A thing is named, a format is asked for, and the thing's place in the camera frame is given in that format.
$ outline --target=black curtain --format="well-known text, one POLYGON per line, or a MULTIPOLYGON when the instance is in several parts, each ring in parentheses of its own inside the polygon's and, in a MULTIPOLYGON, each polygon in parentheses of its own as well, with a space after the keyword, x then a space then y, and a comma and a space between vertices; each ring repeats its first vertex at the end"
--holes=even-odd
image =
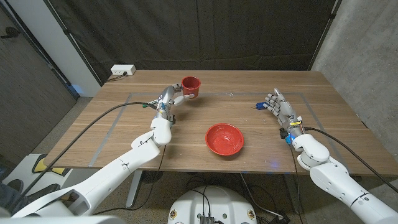
POLYGON ((51 0, 102 82, 137 69, 306 70, 334 0, 51 0))

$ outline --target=yellow object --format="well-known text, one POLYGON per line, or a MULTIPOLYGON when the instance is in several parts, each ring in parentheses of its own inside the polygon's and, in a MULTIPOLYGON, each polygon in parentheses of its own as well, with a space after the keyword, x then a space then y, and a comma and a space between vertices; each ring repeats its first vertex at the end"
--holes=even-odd
POLYGON ((44 165, 44 158, 43 158, 36 164, 34 172, 43 172, 45 168, 47 168, 47 166, 44 165))
POLYGON ((65 168, 53 168, 51 171, 54 173, 57 173, 59 175, 62 175, 64 170, 65 170, 65 168))
MULTIPOLYGON (((34 167, 34 172, 43 172, 45 168, 47 168, 46 165, 44 165, 44 159, 42 158, 39 162, 37 162, 36 166, 34 167)), ((53 168, 51 169, 52 172, 62 175, 63 172, 65 171, 65 168, 53 168)))
POLYGON ((291 123, 290 125, 296 125, 296 124, 301 124, 301 121, 299 121, 299 122, 293 122, 293 123, 291 123))

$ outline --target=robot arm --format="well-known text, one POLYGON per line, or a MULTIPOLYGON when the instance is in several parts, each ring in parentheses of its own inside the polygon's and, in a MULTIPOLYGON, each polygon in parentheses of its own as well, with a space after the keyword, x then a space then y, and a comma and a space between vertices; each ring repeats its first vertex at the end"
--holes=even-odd
POLYGON ((167 87, 159 96, 152 131, 139 136, 131 143, 131 150, 119 156, 80 184, 58 190, 38 198, 18 211, 13 218, 32 213, 41 217, 91 215, 95 208, 131 173, 159 155, 159 147, 171 141, 174 116, 169 113, 174 104, 172 97, 181 91, 181 84, 167 87))
POLYGON ((268 94, 263 107, 271 111, 286 130, 286 140, 297 152, 297 161, 310 171, 312 181, 322 190, 341 200, 364 223, 398 223, 398 213, 353 180, 347 168, 330 156, 329 150, 312 135, 305 134, 301 117, 278 89, 268 94))

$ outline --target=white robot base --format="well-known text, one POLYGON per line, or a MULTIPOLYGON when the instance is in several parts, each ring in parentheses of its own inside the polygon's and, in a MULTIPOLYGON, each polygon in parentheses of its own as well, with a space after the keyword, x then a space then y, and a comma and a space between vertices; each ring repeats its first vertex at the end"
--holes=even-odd
MULTIPOLYGON (((203 193, 204 189, 205 186, 201 186, 194 190, 203 193)), ((205 216, 208 217, 207 200, 205 199, 203 205, 203 195, 198 192, 190 190, 174 202, 170 209, 168 224, 200 223, 203 209, 205 216)), ((257 223, 253 206, 235 191, 226 187, 209 185, 206 187, 205 195, 210 203, 210 217, 213 217, 214 221, 230 224, 257 223)))

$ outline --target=power strip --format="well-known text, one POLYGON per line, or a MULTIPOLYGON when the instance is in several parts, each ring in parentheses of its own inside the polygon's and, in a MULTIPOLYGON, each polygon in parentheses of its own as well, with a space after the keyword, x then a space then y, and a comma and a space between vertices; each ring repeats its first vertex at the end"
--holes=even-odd
POLYGON ((113 75, 123 75, 127 72, 127 75, 133 75, 136 72, 136 67, 134 65, 113 65, 111 68, 113 75))

